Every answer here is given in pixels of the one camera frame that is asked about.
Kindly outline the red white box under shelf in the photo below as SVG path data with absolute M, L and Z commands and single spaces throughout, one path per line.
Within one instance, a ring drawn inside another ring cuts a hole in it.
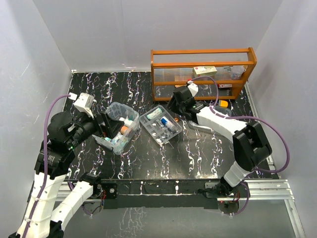
M 232 88 L 232 84 L 218 84 L 217 86 L 220 90 L 229 90 Z

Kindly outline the brown medicine bottle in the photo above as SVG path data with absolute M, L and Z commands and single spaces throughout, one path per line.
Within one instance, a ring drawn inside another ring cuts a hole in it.
M 129 130 L 129 128 L 127 126 L 123 126 L 120 130 L 121 134 L 125 134 L 127 131 Z

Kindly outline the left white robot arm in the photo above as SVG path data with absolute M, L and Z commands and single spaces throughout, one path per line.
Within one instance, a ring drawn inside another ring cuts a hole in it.
M 75 148 L 90 136 L 114 138 L 124 122 L 106 113 L 89 116 L 61 112 L 45 121 L 44 140 L 35 164 L 33 189 L 19 229 L 12 238 L 61 238 L 71 218 L 89 197 L 102 193 L 99 176 L 85 173 L 68 196 L 55 207 Z

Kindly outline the clear kit lid black handle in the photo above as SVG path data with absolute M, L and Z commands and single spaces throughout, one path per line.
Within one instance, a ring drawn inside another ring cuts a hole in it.
M 231 116 L 232 115 L 232 111 L 231 109 L 229 108 L 224 108 L 224 107 L 221 107 L 221 106 L 214 106 L 214 110 L 217 112 L 217 113 L 222 113 L 224 115 L 228 115 L 228 116 Z M 196 129 L 196 130 L 199 130 L 199 131 L 202 131 L 202 132 L 205 132 L 205 133 L 209 133 L 209 134 L 214 134 L 216 133 L 216 131 L 214 131 L 213 129 L 211 129 L 210 127 L 207 127 L 207 126 L 203 126 L 203 125 L 200 125 L 200 124 L 197 124 L 193 121 L 189 121 L 188 122 L 188 125 L 191 129 Z

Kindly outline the yellow grey small device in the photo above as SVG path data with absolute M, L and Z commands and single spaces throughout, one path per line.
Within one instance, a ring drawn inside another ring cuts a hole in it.
M 222 108 L 228 108 L 228 105 L 229 105 L 229 103 L 226 100 L 219 100 L 218 101 L 218 106 L 220 106 Z

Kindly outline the orange wooden shelf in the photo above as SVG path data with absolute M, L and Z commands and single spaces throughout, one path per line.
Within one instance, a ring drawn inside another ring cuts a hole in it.
M 198 100 L 235 100 L 257 64 L 253 48 L 151 50 L 154 101 L 168 101 L 172 91 L 193 81 Z

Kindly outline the white blue cylinder bottle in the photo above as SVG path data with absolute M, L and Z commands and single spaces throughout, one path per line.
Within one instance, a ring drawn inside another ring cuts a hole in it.
M 171 131 L 177 130 L 177 127 L 170 120 L 168 120 L 166 117 L 162 117 L 160 119 L 160 121 L 163 124 L 163 126 L 165 126 L 167 129 L 169 129 Z

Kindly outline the teal tape packet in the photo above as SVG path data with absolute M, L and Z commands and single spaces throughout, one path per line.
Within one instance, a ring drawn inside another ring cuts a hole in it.
M 106 137 L 105 141 L 109 142 L 110 144 L 112 144 L 113 146 L 116 147 L 124 147 L 126 145 L 126 143 L 129 141 L 128 137 L 123 136 L 122 134 L 118 134 L 115 138 L 111 139 Z

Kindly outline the clear plastic medicine kit box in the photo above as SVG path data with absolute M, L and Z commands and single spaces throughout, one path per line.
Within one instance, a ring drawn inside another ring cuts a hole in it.
M 95 142 L 116 155 L 123 153 L 124 148 L 140 128 L 139 113 L 131 107 L 113 102 L 106 110 L 110 119 L 113 137 L 108 134 L 93 135 Z

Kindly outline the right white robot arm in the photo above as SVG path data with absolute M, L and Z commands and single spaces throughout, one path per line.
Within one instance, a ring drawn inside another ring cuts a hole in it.
M 176 88 L 167 108 L 187 120 L 215 130 L 233 144 L 234 163 L 217 185 L 203 190 L 231 197 L 238 192 L 238 184 L 271 155 L 272 148 L 259 122 L 230 119 L 213 106 L 195 101 L 197 92 L 198 86 L 194 83 Z

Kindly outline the clear plastic tray insert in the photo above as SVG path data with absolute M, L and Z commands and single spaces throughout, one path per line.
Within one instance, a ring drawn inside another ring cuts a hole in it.
M 152 120 L 147 119 L 146 115 L 151 113 L 157 107 L 160 107 L 162 109 L 162 114 Z M 177 127 L 177 130 L 171 131 L 163 126 L 160 121 L 162 117 L 166 117 L 168 120 L 170 120 Z M 174 138 L 182 131 L 182 127 L 178 124 L 178 122 L 176 122 L 171 114 L 161 105 L 156 106 L 155 108 L 141 115 L 140 123 L 158 145 L 166 144 L 170 139 Z

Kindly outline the white green sachet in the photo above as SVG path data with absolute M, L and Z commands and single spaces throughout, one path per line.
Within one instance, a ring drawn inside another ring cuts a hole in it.
M 155 110 L 153 110 L 151 113 L 147 114 L 146 117 L 149 120 L 154 119 L 155 117 L 162 114 L 162 109 L 160 107 L 157 107 Z

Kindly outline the beige medicine box on shelf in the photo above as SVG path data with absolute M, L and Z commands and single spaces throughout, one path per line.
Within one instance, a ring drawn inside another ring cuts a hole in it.
M 217 69 L 214 66 L 196 66 L 193 67 L 194 77 L 210 76 L 214 77 L 217 74 Z

